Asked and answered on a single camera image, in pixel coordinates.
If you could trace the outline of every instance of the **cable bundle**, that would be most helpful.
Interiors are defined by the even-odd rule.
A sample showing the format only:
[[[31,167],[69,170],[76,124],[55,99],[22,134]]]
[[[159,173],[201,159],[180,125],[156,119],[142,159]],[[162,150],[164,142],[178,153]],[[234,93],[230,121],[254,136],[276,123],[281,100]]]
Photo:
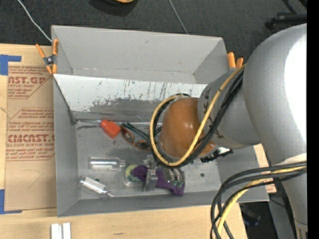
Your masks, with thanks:
[[[191,145],[190,145],[189,149],[187,150],[187,152],[185,153],[185,155],[178,161],[172,161],[172,159],[170,157],[168,157],[167,155],[160,153],[158,151],[158,149],[156,147],[156,143],[155,143],[155,131],[156,131],[156,125],[157,125],[157,122],[159,121],[160,115],[165,110],[165,108],[172,101],[174,101],[176,98],[180,98],[181,96],[187,96],[187,95],[186,94],[177,94],[175,96],[167,98],[166,100],[164,100],[163,102],[161,102],[158,105],[158,107],[155,109],[155,111],[153,113],[151,123],[150,123],[150,141],[152,144],[152,151],[153,151],[155,157],[158,159],[158,162],[161,165],[167,166],[167,167],[182,167],[182,166],[185,166],[185,165],[191,163],[195,158],[197,158],[200,155],[200,153],[205,149],[205,147],[208,145],[209,141],[211,140],[211,138],[215,134],[215,131],[216,131],[219,123],[221,122],[221,119],[223,118],[228,106],[230,105],[231,101],[233,100],[233,98],[235,97],[235,95],[237,94],[239,89],[241,88],[242,82],[243,82],[244,68],[245,68],[245,65],[236,69],[226,79],[226,81],[220,86],[219,90],[216,92],[215,96],[213,97],[212,101],[210,102],[210,104],[207,108],[207,111],[204,115],[204,119],[200,124],[200,127],[196,133],[196,136],[195,136],[193,142],[191,143]],[[224,91],[224,89],[226,87],[228,87],[228,84],[232,80],[234,80],[234,81],[230,84],[229,89],[226,93],[226,96],[225,96],[224,100],[222,101],[222,105],[219,108],[217,115],[216,115],[216,118],[214,119],[208,133],[206,134],[205,137],[203,137],[202,139],[199,140],[199,137],[202,134],[203,128],[204,128],[207,120],[209,119],[211,111],[212,111],[213,107],[215,106],[221,92]]]
[[[267,174],[257,174],[261,172],[269,172]],[[233,235],[231,234],[231,231],[225,222],[225,219],[227,217],[227,214],[229,213],[231,207],[236,203],[236,201],[243,195],[245,192],[247,192],[251,188],[265,186],[269,184],[274,184],[276,182],[283,182],[287,181],[293,178],[296,178],[298,176],[301,176],[307,172],[307,162],[298,162],[293,164],[285,164],[285,165],[277,165],[272,167],[265,167],[265,168],[256,168],[251,169],[247,171],[243,171],[240,173],[237,173],[230,178],[228,178],[220,187],[220,190],[218,191],[217,195],[215,196],[212,204],[211,204],[211,210],[210,210],[210,216],[211,216],[211,233],[210,238],[213,238],[213,232],[216,235],[217,239],[221,239],[220,232],[222,227],[224,226],[228,236],[233,239]],[[221,204],[221,196],[222,194],[236,186],[242,183],[246,183],[244,187],[237,190],[234,194],[232,194],[225,202],[225,204],[222,206]],[[214,215],[215,208],[218,206],[219,213],[217,216]]]

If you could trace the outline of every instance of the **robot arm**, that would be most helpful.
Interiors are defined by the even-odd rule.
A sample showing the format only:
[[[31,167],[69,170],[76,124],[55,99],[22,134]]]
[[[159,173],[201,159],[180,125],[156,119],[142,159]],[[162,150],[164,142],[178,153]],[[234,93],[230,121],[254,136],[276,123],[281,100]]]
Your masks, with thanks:
[[[186,155],[179,161],[190,159],[193,154],[186,157],[189,153],[188,146],[193,139],[196,142],[202,138],[204,140],[201,142],[210,140],[213,143],[211,149],[215,146],[235,149],[262,143],[271,165],[306,155],[306,56],[307,25],[291,27],[274,34],[258,46],[243,73],[232,77],[234,71],[230,71],[207,85],[198,102],[193,100],[193,105],[189,106],[185,105],[187,98],[174,102],[164,115],[159,142],[161,153],[170,159],[164,164],[186,164],[187,162],[177,160],[183,153]],[[226,88],[220,91],[223,83],[228,80]],[[225,106],[223,100],[229,98],[233,92],[235,95],[224,109],[222,119],[214,127],[216,118],[220,118],[220,111]],[[209,104],[216,98],[216,93],[219,97],[212,110],[207,111]],[[188,117],[183,116],[184,121],[181,118],[176,120],[179,113],[174,112],[175,110],[188,111],[185,112]],[[196,138],[198,135],[195,132],[201,131],[201,127],[196,116],[205,123],[204,134],[199,138]],[[205,139],[212,128],[212,137]],[[173,137],[176,131],[186,129],[187,134],[191,135],[190,139],[187,140],[182,135]],[[205,155],[207,151],[209,150],[197,153],[196,156]],[[297,234],[299,237],[306,235],[307,174],[286,181],[283,185],[292,206]]]

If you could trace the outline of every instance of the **wooden table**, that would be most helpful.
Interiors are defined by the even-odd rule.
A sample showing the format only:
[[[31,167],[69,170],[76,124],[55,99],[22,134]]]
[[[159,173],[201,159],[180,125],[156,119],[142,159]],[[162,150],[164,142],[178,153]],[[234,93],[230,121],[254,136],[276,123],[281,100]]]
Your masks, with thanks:
[[[26,45],[0,44],[0,54],[21,54]],[[51,47],[44,48],[50,54]],[[0,75],[0,189],[4,187],[7,76]],[[71,223],[73,239],[205,239],[209,238],[210,206],[57,218],[56,209],[0,215],[0,238],[50,238],[50,225]],[[236,239],[246,239],[239,205],[227,222]],[[222,238],[228,238],[225,232]]]

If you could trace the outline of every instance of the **clear plastic tube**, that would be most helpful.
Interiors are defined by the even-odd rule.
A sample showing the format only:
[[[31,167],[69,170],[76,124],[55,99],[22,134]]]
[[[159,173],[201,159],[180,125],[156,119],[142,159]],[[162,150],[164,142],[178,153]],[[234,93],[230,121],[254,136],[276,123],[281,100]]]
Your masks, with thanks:
[[[117,170],[125,166],[125,160],[120,160],[119,158],[90,157],[89,159],[90,169],[95,170]]]

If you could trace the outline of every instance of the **glass vial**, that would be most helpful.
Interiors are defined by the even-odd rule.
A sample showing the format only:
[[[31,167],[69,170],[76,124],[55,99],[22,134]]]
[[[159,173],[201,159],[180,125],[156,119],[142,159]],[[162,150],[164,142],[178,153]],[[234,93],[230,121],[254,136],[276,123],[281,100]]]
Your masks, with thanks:
[[[81,177],[78,187],[97,197],[114,197],[106,185],[86,176]]]
[[[91,157],[89,160],[90,169],[95,170],[117,170],[125,166],[125,160],[120,160],[119,158]]]

